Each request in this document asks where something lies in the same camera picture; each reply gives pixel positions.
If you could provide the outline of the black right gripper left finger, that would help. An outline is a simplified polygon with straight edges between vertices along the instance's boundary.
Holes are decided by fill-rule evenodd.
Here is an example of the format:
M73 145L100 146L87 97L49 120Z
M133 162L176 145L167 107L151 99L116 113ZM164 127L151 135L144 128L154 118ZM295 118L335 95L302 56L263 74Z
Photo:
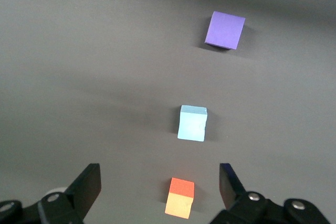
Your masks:
M1 202L1 223L83 223L101 192L99 164L89 164L64 190L52 191L31 206Z

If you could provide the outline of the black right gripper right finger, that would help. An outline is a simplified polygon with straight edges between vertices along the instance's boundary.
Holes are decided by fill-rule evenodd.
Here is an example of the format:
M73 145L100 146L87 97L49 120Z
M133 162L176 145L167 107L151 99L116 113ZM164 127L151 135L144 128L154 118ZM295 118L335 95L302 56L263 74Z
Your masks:
M225 209L211 223L329 223L311 202L289 198L282 206L255 191L247 191L231 164L219 165L219 191Z

